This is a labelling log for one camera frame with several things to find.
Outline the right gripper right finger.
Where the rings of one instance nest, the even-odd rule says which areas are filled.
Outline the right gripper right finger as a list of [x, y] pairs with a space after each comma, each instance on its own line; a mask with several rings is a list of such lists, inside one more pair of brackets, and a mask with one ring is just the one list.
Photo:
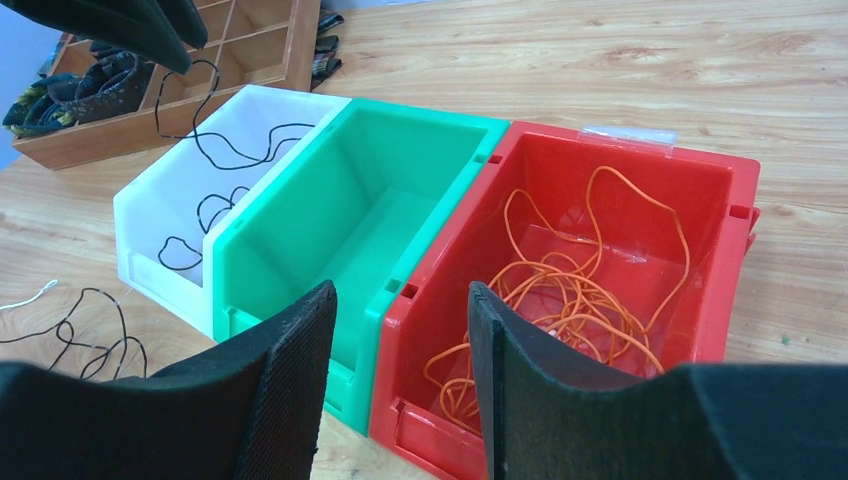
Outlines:
[[684, 364], [649, 380], [554, 339], [489, 287], [468, 326], [492, 479], [843, 479], [847, 369]]

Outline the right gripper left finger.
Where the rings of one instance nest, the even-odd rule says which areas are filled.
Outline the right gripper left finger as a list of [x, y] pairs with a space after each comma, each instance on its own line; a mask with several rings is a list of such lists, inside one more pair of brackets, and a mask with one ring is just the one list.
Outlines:
[[306, 479], [337, 313], [323, 281], [230, 339], [146, 377], [1, 366], [5, 479]]

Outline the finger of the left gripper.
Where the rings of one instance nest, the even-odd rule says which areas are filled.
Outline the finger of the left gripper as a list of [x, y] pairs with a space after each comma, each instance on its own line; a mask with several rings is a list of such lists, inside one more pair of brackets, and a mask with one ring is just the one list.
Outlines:
[[65, 33], [134, 53], [173, 72], [191, 69], [190, 47], [209, 41], [192, 1], [7, 0], [4, 7]]

